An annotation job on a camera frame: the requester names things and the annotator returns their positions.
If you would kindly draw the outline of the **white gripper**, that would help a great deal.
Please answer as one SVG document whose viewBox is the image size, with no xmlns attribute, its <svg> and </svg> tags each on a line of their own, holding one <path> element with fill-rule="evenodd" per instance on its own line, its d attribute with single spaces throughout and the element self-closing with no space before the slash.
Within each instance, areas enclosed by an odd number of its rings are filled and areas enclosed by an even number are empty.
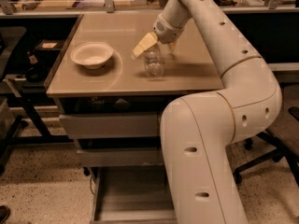
<svg viewBox="0 0 299 224">
<path fill-rule="evenodd" d="M 158 43 L 158 39 L 163 44 L 168 44 L 170 52 L 174 52 L 177 42 L 185 26 L 185 19 L 181 16 L 167 17 L 163 13 L 160 13 L 153 24 L 153 31 L 147 33 L 136 47 L 132 51 L 131 57 L 137 59 L 145 51 L 155 46 Z"/>
</svg>

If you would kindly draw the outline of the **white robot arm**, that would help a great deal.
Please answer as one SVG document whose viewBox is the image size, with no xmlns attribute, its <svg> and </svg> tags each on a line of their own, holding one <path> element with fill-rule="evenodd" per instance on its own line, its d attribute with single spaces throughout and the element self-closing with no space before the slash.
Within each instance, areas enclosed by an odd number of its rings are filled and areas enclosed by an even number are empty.
<svg viewBox="0 0 299 224">
<path fill-rule="evenodd" d="M 203 37 L 223 87 L 179 97 L 162 114 L 162 152 L 177 223 L 248 224 L 226 148 L 273 123 L 281 108 L 280 87 L 213 0 L 168 0 L 133 57 L 157 43 L 175 42 L 188 20 Z"/>
</svg>

